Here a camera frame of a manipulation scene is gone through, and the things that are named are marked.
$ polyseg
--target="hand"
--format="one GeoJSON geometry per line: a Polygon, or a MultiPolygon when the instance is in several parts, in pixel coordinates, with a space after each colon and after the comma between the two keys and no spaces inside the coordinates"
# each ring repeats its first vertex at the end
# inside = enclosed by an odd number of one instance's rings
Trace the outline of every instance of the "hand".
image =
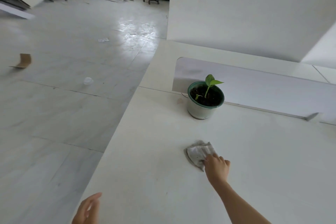
{"type": "Polygon", "coordinates": [[[227,182],[230,161],[224,160],[222,156],[218,157],[216,153],[213,155],[209,154],[204,161],[204,166],[205,173],[212,187],[216,189],[217,185],[227,182]]]}
{"type": "Polygon", "coordinates": [[[96,193],[84,199],[78,207],[72,224],[98,224],[99,199],[102,193],[96,193]]]}

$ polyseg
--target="potted plant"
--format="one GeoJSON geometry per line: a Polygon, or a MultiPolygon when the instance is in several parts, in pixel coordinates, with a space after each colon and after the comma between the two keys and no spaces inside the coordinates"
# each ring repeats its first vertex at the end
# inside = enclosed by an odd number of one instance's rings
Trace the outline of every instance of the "potted plant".
{"type": "Polygon", "coordinates": [[[224,94],[216,84],[221,84],[209,74],[205,81],[194,82],[188,87],[187,109],[198,120],[209,118],[224,102],[224,94]]]}

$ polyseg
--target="green leaf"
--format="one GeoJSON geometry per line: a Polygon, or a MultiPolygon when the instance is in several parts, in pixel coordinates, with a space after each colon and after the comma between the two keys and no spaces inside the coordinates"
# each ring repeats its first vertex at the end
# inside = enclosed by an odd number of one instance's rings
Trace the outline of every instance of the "green leaf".
{"type": "Polygon", "coordinates": [[[208,76],[205,78],[205,83],[207,86],[210,86],[210,82],[213,81],[215,78],[213,77],[212,74],[208,74],[208,76]]]}
{"type": "Polygon", "coordinates": [[[212,81],[210,82],[210,87],[212,87],[212,86],[214,86],[214,85],[216,85],[216,84],[221,84],[221,83],[224,83],[224,82],[220,82],[220,81],[218,81],[218,80],[212,80],[212,81]]]}

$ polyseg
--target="soil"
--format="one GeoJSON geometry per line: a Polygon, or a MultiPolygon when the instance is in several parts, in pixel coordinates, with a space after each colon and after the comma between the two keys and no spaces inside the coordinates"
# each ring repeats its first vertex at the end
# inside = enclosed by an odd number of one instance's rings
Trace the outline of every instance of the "soil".
{"type": "Polygon", "coordinates": [[[222,100],[222,95],[219,92],[216,92],[212,88],[210,88],[207,93],[207,98],[205,98],[204,95],[207,89],[208,89],[208,86],[195,87],[190,91],[190,95],[197,103],[201,105],[205,105],[205,106],[219,105],[222,100]]]}

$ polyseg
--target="plant pot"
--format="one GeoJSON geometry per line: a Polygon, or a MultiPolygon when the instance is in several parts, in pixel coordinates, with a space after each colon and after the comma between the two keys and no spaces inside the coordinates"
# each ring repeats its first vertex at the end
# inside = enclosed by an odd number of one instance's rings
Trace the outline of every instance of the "plant pot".
{"type": "Polygon", "coordinates": [[[190,84],[190,86],[188,87],[189,100],[188,100],[188,103],[187,103],[187,110],[188,110],[189,114],[192,117],[194,117],[195,119],[205,120],[205,119],[209,118],[210,116],[212,116],[214,111],[224,103],[224,94],[223,94],[223,92],[221,91],[220,88],[218,88],[217,86],[214,85],[214,86],[211,87],[211,89],[218,92],[222,96],[222,99],[221,99],[220,103],[216,106],[202,105],[200,103],[197,103],[190,95],[190,91],[193,88],[200,87],[200,86],[207,86],[207,85],[206,85],[205,82],[201,81],[201,82],[194,82],[194,83],[190,84]]]}

